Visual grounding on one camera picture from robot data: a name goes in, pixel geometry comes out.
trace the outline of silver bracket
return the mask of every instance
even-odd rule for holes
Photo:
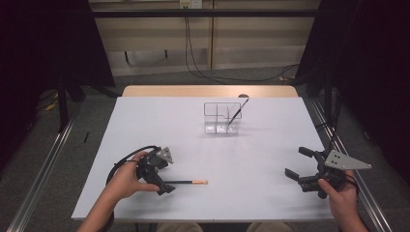
[[[348,157],[335,150],[329,153],[325,165],[339,170],[360,170],[371,168],[371,164]]]
[[[174,161],[172,160],[171,152],[169,151],[168,147],[158,151],[156,153],[156,155],[157,155],[158,158],[160,158],[162,160],[165,160],[165,161],[170,162],[170,163],[174,163]]]

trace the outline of human hand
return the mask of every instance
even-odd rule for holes
[[[352,170],[345,172],[346,178],[355,182]],[[336,191],[326,180],[320,179],[319,186],[329,195],[332,215],[342,231],[367,231],[357,212],[356,187],[348,182],[343,189]]]
[[[158,186],[140,183],[136,178],[137,163],[146,154],[148,153],[139,152],[132,157],[131,160],[133,161],[128,161],[118,168],[115,175],[106,185],[103,193],[119,201],[133,195],[137,191],[159,191],[160,188]]]

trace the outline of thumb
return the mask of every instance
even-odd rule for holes
[[[144,184],[144,183],[141,183],[141,184],[138,186],[138,190],[139,190],[139,191],[159,191],[159,190],[160,190],[160,187],[158,187],[158,186],[156,186],[156,185],[153,185],[153,184]]]
[[[325,179],[319,179],[317,183],[330,197],[337,194],[337,191]]]

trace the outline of black pen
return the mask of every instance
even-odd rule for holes
[[[238,111],[233,115],[231,121],[229,121],[228,123],[228,127],[229,125],[233,122],[233,120],[235,120],[236,116],[238,116],[238,114],[241,112],[242,108],[245,106],[245,104],[249,101],[249,99],[247,99],[241,106],[241,108],[238,109]]]

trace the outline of person's right hand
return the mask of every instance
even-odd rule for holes
[[[353,171],[351,170],[346,171],[346,174],[354,177]],[[357,212],[357,195],[355,186],[346,182],[342,190],[336,191],[324,179],[320,179],[318,184],[329,195],[332,215],[337,220],[337,223],[343,232],[367,231]]]

